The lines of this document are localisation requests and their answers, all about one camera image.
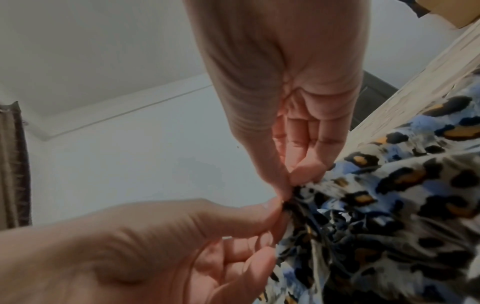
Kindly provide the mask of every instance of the ceiling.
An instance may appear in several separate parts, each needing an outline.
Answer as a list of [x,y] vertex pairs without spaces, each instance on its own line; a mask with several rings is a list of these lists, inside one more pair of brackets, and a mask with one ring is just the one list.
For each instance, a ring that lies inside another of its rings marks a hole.
[[204,73],[180,0],[2,0],[0,43],[0,85],[41,115]]

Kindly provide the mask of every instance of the crown molding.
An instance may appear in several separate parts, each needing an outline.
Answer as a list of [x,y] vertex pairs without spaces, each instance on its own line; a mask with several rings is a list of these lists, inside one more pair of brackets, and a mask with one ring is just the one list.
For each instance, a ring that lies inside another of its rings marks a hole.
[[[20,100],[25,129],[43,141],[86,126],[155,105],[212,85],[208,74],[175,81],[166,85],[123,95],[92,105],[41,116]],[[0,87],[0,103],[10,104],[18,99]]]

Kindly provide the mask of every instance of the curtain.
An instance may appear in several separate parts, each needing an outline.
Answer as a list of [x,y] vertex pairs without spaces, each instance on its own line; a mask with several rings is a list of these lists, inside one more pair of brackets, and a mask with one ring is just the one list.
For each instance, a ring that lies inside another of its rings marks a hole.
[[0,105],[0,230],[31,225],[30,167],[18,102]]

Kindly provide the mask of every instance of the leopard print fabric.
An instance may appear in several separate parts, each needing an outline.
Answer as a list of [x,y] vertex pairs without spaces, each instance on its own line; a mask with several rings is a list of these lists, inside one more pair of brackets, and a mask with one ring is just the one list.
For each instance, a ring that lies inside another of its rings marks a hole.
[[261,302],[479,303],[480,67],[284,207]]

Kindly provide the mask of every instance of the wooden frame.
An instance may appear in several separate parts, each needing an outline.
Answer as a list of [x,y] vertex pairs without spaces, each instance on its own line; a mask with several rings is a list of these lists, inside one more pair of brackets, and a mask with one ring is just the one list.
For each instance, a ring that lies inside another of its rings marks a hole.
[[477,65],[480,65],[480,20],[353,129],[339,158],[416,115]]

